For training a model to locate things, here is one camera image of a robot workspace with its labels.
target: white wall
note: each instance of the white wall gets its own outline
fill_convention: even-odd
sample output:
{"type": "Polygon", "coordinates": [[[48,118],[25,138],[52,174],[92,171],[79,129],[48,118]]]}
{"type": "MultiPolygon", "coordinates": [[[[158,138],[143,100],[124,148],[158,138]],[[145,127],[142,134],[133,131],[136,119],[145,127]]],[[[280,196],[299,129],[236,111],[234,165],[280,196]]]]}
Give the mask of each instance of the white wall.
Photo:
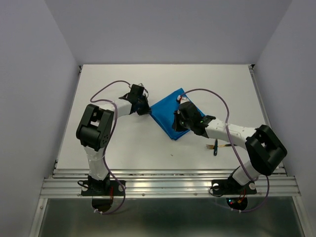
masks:
{"type": "Polygon", "coordinates": [[[79,63],[255,63],[291,0],[45,0],[79,63]]]}
{"type": "Polygon", "coordinates": [[[78,66],[43,0],[0,7],[0,236],[28,236],[78,66]]]}
{"type": "Polygon", "coordinates": [[[316,226],[316,1],[294,0],[255,66],[273,129],[288,149],[285,167],[295,175],[316,226]]]}

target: metal frame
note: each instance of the metal frame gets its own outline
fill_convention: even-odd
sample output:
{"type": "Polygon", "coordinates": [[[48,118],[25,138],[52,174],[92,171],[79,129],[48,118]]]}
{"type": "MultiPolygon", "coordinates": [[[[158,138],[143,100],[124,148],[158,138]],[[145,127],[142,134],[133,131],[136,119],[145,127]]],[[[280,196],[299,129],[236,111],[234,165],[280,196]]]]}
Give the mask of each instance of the metal frame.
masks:
{"type": "MultiPolygon", "coordinates": [[[[227,179],[228,173],[194,172],[193,170],[161,170],[136,171],[116,170],[117,178],[126,181],[126,198],[213,198],[208,193],[214,179],[227,179]]],[[[274,174],[270,179],[270,193],[272,197],[300,196],[295,177],[274,174]]],[[[40,198],[91,198],[82,197],[78,178],[45,179],[40,198]]],[[[260,177],[256,181],[257,194],[252,197],[264,197],[267,191],[266,178],[260,177]]]]}
{"type": "Polygon", "coordinates": [[[56,158],[56,162],[55,162],[55,165],[54,165],[54,169],[57,168],[57,162],[58,162],[58,159],[59,159],[59,155],[60,155],[60,152],[61,152],[61,147],[63,145],[63,141],[65,139],[65,135],[66,135],[66,128],[68,126],[68,123],[69,123],[69,118],[70,118],[70,113],[71,113],[71,109],[73,108],[73,105],[74,105],[74,100],[75,100],[75,96],[76,96],[76,92],[77,92],[77,89],[78,89],[78,85],[79,85],[79,80],[80,80],[80,77],[81,77],[81,72],[82,72],[82,69],[83,69],[83,65],[82,66],[79,66],[79,75],[78,75],[78,80],[77,80],[77,84],[76,84],[76,89],[75,89],[75,93],[74,93],[74,96],[72,98],[72,102],[71,102],[71,107],[69,109],[69,113],[68,113],[68,118],[67,118],[67,123],[66,123],[66,126],[65,126],[65,130],[64,130],[64,133],[63,133],[63,137],[61,139],[61,143],[59,145],[59,148],[58,148],[58,155],[57,155],[57,158],[56,158]]]}
{"type": "MultiPolygon", "coordinates": [[[[267,125],[271,126],[253,68],[249,72],[267,125]]],[[[227,178],[233,170],[113,170],[119,178],[126,180],[127,198],[213,198],[208,193],[212,180],[227,178]]],[[[34,216],[30,236],[37,237],[45,213],[48,198],[91,198],[82,197],[77,185],[79,179],[85,180],[87,169],[61,170],[55,169],[50,178],[43,182],[39,203],[34,216]]],[[[256,181],[258,194],[252,197],[265,196],[267,190],[266,178],[256,181]]],[[[301,193],[295,177],[288,177],[283,163],[270,176],[270,193],[272,197],[293,197],[293,201],[301,222],[304,235],[313,236],[301,193]]]]}
{"type": "Polygon", "coordinates": [[[35,211],[30,237],[38,237],[40,234],[40,227],[43,222],[46,206],[47,206],[47,198],[40,198],[38,202],[38,206],[35,211]]]}

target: black mounting bracket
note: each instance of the black mounting bracket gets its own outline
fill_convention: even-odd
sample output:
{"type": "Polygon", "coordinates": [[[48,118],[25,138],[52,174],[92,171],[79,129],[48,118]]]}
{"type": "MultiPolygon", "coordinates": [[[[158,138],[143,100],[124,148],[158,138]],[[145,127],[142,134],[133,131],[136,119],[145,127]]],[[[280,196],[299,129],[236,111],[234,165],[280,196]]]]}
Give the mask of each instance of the black mounting bracket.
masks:
{"type": "Polygon", "coordinates": [[[212,180],[212,191],[215,196],[221,195],[239,195],[241,191],[246,190],[247,195],[257,194],[255,183],[250,181],[244,186],[230,185],[230,179],[212,180]]]}
{"type": "MultiPolygon", "coordinates": [[[[125,186],[126,181],[120,180],[120,182],[125,186]]],[[[105,180],[95,180],[91,176],[88,176],[88,180],[82,182],[84,187],[81,189],[81,196],[110,196],[111,189],[113,188],[113,196],[123,196],[124,191],[122,187],[115,180],[110,180],[110,177],[107,176],[105,180]]]]}

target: white enclosure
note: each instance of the white enclosure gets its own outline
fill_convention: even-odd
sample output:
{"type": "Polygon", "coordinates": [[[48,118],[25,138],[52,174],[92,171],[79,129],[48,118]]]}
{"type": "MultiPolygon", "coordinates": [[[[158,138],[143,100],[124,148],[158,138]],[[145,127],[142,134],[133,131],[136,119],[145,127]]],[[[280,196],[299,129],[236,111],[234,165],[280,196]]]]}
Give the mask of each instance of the white enclosure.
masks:
{"type": "MultiPolygon", "coordinates": [[[[315,226],[315,11],[314,0],[2,1],[0,233],[29,236],[34,213],[41,210],[36,209],[36,204],[43,178],[52,173],[57,158],[57,169],[87,168],[83,149],[74,134],[72,137],[78,122],[72,117],[79,116],[98,88],[118,77],[142,82],[152,92],[152,105],[179,87],[207,87],[232,105],[231,123],[257,126],[264,119],[246,64],[256,64],[258,88],[272,128],[289,151],[285,168],[289,175],[296,176],[315,226]],[[88,65],[135,63],[173,65],[88,65]],[[192,65],[174,65],[183,63],[192,65]],[[197,65],[218,63],[244,65],[197,65]],[[79,65],[84,67],[76,90],[79,65]],[[124,71],[118,70],[120,67],[125,67],[124,71]],[[157,82],[160,77],[165,78],[168,90],[157,82]],[[246,100],[244,91],[251,100],[246,100]],[[78,156],[76,162],[72,152],[78,156]]],[[[122,85],[116,85],[103,95],[111,99],[120,96],[120,92],[126,91],[122,85]]],[[[206,114],[224,119],[221,102],[211,95],[202,96],[200,92],[189,95],[206,114]]],[[[204,148],[213,143],[211,140],[187,134],[181,138],[181,144],[180,140],[167,143],[150,117],[130,117],[119,119],[109,146],[109,156],[116,157],[108,159],[114,168],[165,168],[157,161],[161,144],[168,147],[162,153],[163,161],[170,167],[176,168],[172,159],[179,157],[184,161],[180,168],[237,165],[231,149],[220,150],[215,161],[204,148]],[[128,126],[130,120],[137,126],[128,126]],[[139,121],[146,129],[155,127],[152,131],[156,136],[150,143],[156,145],[134,153],[138,163],[121,162],[117,157],[130,153],[118,147],[137,146],[130,135],[122,134],[140,129],[139,121]],[[198,162],[190,159],[190,152],[178,151],[179,146],[188,144],[194,147],[192,152],[200,155],[198,162]],[[146,157],[153,151],[155,162],[149,162],[146,157]],[[209,156],[211,162],[203,156],[209,156]]],[[[148,140],[149,134],[145,134],[141,143],[149,144],[148,140]]]]}

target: white table surface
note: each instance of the white table surface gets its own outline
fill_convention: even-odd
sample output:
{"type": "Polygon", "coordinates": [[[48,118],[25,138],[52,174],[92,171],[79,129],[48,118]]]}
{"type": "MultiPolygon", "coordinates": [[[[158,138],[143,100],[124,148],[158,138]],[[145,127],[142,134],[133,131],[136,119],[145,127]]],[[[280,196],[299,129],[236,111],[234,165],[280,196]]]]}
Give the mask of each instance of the white table surface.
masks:
{"type": "MultiPolygon", "coordinates": [[[[257,94],[247,65],[84,65],[71,109],[57,169],[88,169],[88,162],[76,129],[90,97],[115,80],[143,83],[149,90],[150,106],[183,88],[207,88],[227,102],[229,123],[248,127],[265,124],[257,94]]],[[[117,83],[97,98],[115,100],[129,91],[127,84],[117,83]]],[[[225,120],[226,109],[214,95],[200,91],[188,97],[207,115],[225,120]]],[[[213,139],[187,133],[171,140],[150,115],[120,117],[107,148],[107,162],[114,169],[235,169],[238,161],[232,148],[219,148],[218,155],[207,150],[213,139]]],[[[247,151],[237,148],[243,161],[247,151]]]]}

